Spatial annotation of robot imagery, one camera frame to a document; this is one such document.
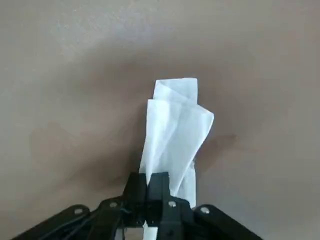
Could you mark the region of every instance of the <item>robotic arm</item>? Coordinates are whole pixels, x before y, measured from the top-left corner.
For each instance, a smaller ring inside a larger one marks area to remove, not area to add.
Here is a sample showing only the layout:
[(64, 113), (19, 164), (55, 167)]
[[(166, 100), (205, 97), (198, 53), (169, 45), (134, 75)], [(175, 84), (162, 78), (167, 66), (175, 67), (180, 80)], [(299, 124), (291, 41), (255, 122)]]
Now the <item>robotic arm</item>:
[(169, 174), (131, 173), (121, 196), (103, 200), (90, 212), (73, 205), (12, 240), (125, 239), (125, 228), (158, 227), (156, 240), (262, 240), (213, 205), (192, 210), (169, 191)]

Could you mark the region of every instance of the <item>white tissue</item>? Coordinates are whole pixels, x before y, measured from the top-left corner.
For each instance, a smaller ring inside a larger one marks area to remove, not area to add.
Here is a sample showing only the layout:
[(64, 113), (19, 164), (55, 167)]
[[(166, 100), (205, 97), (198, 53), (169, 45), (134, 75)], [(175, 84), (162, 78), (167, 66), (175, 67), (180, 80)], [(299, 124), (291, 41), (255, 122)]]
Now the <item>white tissue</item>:
[[(148, 100), (146, 137), (140, 173), (169, 172), (170, 194), (196, 205), (195, 155), (207, 137), (214, 114), (197, 104), (198, 80), (157, 80)], [(143, 239), (155, 240), (156, 227), (144, 228)]]

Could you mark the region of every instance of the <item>screw head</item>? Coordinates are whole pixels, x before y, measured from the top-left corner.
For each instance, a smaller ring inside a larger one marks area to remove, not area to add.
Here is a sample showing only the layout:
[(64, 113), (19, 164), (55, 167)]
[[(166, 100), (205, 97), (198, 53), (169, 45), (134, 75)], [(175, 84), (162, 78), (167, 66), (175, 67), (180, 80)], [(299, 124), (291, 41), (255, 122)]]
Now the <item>screw head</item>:
[(175, 201), (169, 201), (168, 204), (171, 208), (175, 208), (177, 206)]
[(116, 206), (118, 206), (118, 204), (115, 201), (113, 201), (110, 203), (109, 206), (110, 206), (110, 208), (115, 208)]
[(203, 206), (202, 208), (200, 208), (200, 211), (203, 213), (203, 214), (209, 214), (210, 213), (210, 210), (209, 208)]
[(82, 214), (84, 211), (81, 208), (76, 208), (74, 210), (74, 214), (78, 215), (78, 214)]

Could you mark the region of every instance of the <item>beige surface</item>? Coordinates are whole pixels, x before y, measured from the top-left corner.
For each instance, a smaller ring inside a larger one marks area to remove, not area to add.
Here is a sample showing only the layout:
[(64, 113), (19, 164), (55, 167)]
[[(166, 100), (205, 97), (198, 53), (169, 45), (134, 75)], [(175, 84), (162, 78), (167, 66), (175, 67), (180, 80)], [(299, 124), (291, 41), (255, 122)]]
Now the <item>beige surface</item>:
[(96, 207), (139, 165), (155, 79), (216, 116), (198, 200), (266, 240), (319, 239), (317, 0), (0, 2), (0, 238)]

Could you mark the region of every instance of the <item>metal screw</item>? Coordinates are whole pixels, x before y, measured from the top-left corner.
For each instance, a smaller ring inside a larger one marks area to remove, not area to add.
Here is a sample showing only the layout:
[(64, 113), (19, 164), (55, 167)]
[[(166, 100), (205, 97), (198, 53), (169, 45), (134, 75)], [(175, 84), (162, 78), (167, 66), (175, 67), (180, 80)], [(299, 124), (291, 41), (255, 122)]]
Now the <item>metal screw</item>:
[(203, 213), (203, 214), (209, 214), (210, 213), (210, 210), (209, 208), (203, 206), (202, 208), (200, 208), (200, 211)]
[(74, 210), (74, 214), (82, 214), (84, 211), (81, 208), (77, 208)]
[(115, 208), (116, 206), (118, 206), (118, 204), (115, 201), (110, 203), (110, 208)]
[(169, 201), (168, 204), (172, 208), (175, 208), (177, 206), (175, 201)]

